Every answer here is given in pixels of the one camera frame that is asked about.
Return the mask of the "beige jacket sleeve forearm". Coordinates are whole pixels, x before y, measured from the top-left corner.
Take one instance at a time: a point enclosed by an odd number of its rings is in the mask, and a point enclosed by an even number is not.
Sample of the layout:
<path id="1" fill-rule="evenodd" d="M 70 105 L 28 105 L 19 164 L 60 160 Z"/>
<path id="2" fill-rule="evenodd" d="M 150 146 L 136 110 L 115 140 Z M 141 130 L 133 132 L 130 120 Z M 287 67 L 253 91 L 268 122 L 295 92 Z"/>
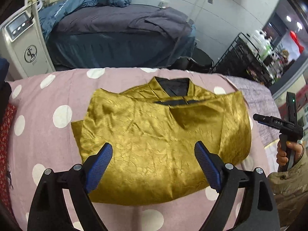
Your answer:
<path id="1" fill-rule="evenodd" d="M 307 202 L 307 155 L 303 153 L 290 170 L 269 174 L 268 180 L 276 201 L 280 226 L 290 226 Z"/>

